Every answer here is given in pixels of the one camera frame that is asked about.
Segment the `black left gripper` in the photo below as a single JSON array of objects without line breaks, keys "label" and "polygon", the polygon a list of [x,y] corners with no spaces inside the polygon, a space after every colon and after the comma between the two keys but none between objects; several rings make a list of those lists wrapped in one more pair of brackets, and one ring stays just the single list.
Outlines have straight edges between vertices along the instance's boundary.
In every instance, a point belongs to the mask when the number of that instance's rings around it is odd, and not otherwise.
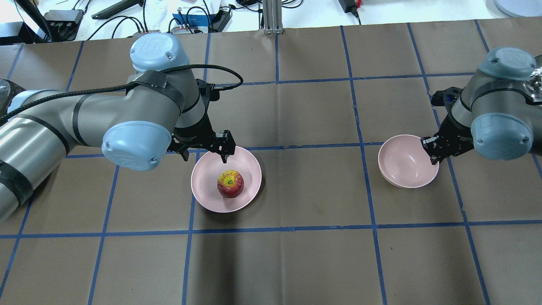
[{"label": "black left gripper", "polygon": [[203,80],[197,80],[196,85],[196,99],[192,104],[186,103],[186,108],[182,110],[166,152],[178,154],[188,162],[188,149],[205,149],[220,155],[223,164],[226,164],[229,156],[235,154],[236,143],[229,130],[219,133],[213,130],[207,113],[210,102],[219,99],[218,89]]}]

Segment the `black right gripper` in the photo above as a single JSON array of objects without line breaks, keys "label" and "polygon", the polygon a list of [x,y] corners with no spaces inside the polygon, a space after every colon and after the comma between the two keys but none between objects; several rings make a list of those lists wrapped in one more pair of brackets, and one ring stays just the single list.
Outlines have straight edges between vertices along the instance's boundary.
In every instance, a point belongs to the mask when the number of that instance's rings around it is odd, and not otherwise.
[{"label": "black right gripper", "polygon": [[431,97],[432,106],[445,107],[447,110],[439,131],[432,136],[420,139],[432,166],[439,165],[440,159],[456,157],[474,149],[470,128],[459,124],[452,116],[452,108],[459,100],[462,91],[463,89],[457,87],[449,87],[436,91]]}]

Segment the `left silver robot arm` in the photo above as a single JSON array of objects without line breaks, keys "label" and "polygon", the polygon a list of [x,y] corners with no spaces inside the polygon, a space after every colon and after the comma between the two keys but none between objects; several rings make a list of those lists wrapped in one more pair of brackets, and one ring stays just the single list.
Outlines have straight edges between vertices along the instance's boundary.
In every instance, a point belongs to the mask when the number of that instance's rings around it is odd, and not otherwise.
[{"label": "left silver robot arm", "polygon": [[170,33],[149,33],[130,47],[137,73],[125,85],[75,92],[26,90],[1,79],[0,214],[5,220],[78,146],[98,147],[112,163],[135,171],[159,166],[168,151],[218,154],[225,163],[236,144],[216,133],[209,102],[232,87],[195,78],[195,68],[232,73],[213,64],[190,64]]}]

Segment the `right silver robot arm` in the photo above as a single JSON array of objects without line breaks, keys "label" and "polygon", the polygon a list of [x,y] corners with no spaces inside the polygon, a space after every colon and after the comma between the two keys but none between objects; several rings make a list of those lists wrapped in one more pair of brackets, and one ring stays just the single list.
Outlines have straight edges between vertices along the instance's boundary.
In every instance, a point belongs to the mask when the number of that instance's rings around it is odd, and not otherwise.
[{"label": "right silver robot arm", "polygon": [[431,164],[475,150],[491,160],[542,154],[541,56],[516,47],[491,50],[464,88],[436,91],[447,111],[421,145]]}]

